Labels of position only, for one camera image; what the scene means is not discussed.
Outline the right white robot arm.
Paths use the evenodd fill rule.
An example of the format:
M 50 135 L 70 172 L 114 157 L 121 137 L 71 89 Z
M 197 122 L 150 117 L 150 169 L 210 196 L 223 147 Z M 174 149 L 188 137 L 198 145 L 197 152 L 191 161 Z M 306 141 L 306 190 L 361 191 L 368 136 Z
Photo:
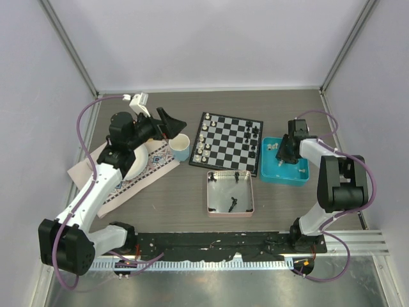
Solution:
M 288 164 L 306 159 L 319 169 L 317 202 L 289 229 L 288 244 L 297 253 L 317 244 L 337 219 L 361 211 L 374 201 L 376 181 L 363 156 L 343 153 L 310 135 L 304 119 L 288 122 L 276 157 Z

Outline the pink metal tin tray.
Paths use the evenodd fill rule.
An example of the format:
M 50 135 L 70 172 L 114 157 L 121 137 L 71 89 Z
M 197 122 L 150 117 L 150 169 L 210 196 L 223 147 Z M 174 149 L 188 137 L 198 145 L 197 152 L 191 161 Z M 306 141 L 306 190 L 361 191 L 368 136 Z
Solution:
M 209 171 L 206 183 L 206 211 L 209 217 L 251 217 L 254 196 L 250 171 Z M 231 197 L 238 200 L 229 213 Z

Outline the patterned cloth placemat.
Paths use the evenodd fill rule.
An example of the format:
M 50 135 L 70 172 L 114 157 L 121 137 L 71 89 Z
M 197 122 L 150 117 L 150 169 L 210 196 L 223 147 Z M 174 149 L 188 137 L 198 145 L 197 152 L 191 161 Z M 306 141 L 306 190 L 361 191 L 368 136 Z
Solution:
M 105 144 L 102 144 L 96 150 L 91 152 L 91 157 L 95 162 L 104 147 Z M 99 218 L 103 218 L 106 214 L 131 199 L 139 191 L 148 187 L 160 177 L 180 165 L 180 163 L 174 159 L 171 148 L 165 141 L 148 141 L 145 143 L 145 147 L 148 152 L 148 162 L 146 167 L 137 177 L 131 180 L 122 181 L 112 190 L 97 213 Z M 88 158 L 77 163 L 70 168 L 67 173 L 76 187 L 81 190 L 92 175 L 91 164 L 89 163 Z

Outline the blue plastic tray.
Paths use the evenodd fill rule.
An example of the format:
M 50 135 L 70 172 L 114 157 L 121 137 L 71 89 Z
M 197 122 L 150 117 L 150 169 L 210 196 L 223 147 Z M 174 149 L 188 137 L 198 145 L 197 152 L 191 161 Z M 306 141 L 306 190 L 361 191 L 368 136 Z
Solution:
M 271 184 L 292 185 L 301 187 L 309 180 L 309 163 L 307 159 L 300 159 L 297 164 L 287 164 L 276 159 L 276 154 L 281 143 L 281 138 L 265 137 L 261 144 L 261 173 L 260 179 Z

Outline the black chess piece in tin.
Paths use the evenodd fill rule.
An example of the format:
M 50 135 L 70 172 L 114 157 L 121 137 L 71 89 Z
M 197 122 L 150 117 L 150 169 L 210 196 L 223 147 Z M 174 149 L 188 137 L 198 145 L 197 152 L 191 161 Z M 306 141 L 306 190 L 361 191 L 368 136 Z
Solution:
M 232 200 L 232 204 L 229 207 L 229 210 L 228 210 L 229 213 L 235 208 L 235 206 L 237 205 L 237 202 L 238 202 L 238 200 L 236 198 L 234 198 L 234 197 L 231 197 L 231 200 Z

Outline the white paper plate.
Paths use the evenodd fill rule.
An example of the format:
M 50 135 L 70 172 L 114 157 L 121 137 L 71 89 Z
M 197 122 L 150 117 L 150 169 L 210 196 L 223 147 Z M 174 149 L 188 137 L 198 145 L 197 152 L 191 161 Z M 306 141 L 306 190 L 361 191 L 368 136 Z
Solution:
M 134 155 L 135 161 L 123 178 L 124 181 L 133 180 L 135 177 L 139 176 L 147 166 L 148 150 L 145 145 L 141 145 L 140 147 L 136 148 L 134 150 Z

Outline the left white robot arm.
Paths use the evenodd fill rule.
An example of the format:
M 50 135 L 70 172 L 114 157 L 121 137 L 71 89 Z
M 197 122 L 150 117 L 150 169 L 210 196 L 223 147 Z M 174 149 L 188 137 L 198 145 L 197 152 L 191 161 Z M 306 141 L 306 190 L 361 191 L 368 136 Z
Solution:
M 144 113 L 136 118 L 128 112 L 112 115 L 107 144 L 91 163 L 86 185 L 57 218 L 44 219 L 38 227 L 43 264 L 82 276 L 100 255 L 112 250 L 129 255 L 135 250 L 135 228 L 129 224 L 112 222 L 93 233 L 89 229 L 108 195 L 128 175 L 136 161 L 135 150 L 149 139 L 173 139 L 187 126 L 161 107 L 157 113 L 157 119 Z

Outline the black white chess board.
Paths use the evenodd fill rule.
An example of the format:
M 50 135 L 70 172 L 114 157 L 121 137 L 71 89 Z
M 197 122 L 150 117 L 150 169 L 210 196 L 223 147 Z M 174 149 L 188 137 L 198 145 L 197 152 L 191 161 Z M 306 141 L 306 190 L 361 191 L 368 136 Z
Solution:
M 205 118 L 206 112 L 201 115 L 197 134 L 192 145 L 189 164 L 213 170 L 250 171 L 251 175 L 256 177 L 260 161 L 263 122 L 215 113 L 209 114 L 209 119 Z M 249 132 L 251 134 L 250 138 L 244 137 L 247 121 L 252 122 Z M 202 130 L 203 125 L 207 126 L 207 131 Z M 259 129 L 257 139 L 252 138 L 252 129 L 254 127 Z M 204 137 L 202 142 L 204 146 L 202 148 L 198 146 L 200 135 Z M 245 143 L 246 139 L 250 139 L 250 143 Z M 206 144 L 210 145 L 210 149 L 205 148 Z M 243 144 L 248 145 L 249 149 L 243 150 Z M 198 154 L 198 149 L 202 149 L 203 153 Z M 205 150 L 209 151 L 208 156 L 204 155 Z M 250 152 L 256 153 L 255 158 L 249 157 Z M 200 161 L 195 160 L 197 155 L 201 157 Z M 206 162 L 202 161 L 203 157 L 207 158 Z

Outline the light blue mug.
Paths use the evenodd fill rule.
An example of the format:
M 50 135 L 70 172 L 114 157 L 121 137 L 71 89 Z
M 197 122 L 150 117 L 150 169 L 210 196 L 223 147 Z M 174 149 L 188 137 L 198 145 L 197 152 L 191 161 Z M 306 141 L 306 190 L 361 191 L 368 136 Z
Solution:
M 187 135 L 178 134 L 175 138 L 170 139 L 168 143 L 177 161 L 184 162 L 189 158 L 190 139 Z

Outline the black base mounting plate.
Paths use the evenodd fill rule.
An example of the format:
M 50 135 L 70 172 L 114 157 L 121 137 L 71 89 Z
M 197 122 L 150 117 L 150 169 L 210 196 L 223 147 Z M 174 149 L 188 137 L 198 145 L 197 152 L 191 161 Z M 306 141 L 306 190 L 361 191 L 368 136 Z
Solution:
M 138 233 L 128 249 L 114 252 L 142 261 L 162 255 L 167 262 L 229 262 L 239 254 L 245 262 L 260 262 L 280 260 L 284 254 L 324 254 L 327 246 L 322 235 L 293 241 L 286 232 Z

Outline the aluminium frame rail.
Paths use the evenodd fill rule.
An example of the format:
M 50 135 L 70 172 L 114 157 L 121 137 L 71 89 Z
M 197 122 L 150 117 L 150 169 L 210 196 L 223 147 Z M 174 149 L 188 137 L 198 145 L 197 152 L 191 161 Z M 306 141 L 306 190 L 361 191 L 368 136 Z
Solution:
M 58 17 L 52 3 L 49 0 L 38 0 L 38 4 L 42 8 L 46 17 L 48 18 L 51 26 L 53 27 L 58 38 L 63 44 L 63 47 L 65 48 L 69 57 L 71 58 L 75 68 L 82 77 L 82 80 L 85 82 L 88 90 L 90 91 L 93 97 L 97 97 L 98 90 L 96 89 L 93 81 L 91 80 L 91 77 L 88 74 L 88 71 L 86 70 L 84 63 L 80 59 L 80 56 L 76 48 L 74 47 L 72 40 L 68 36 L 68 33 L 66 32 L 65 27 L 62 24 L 60 18 Z

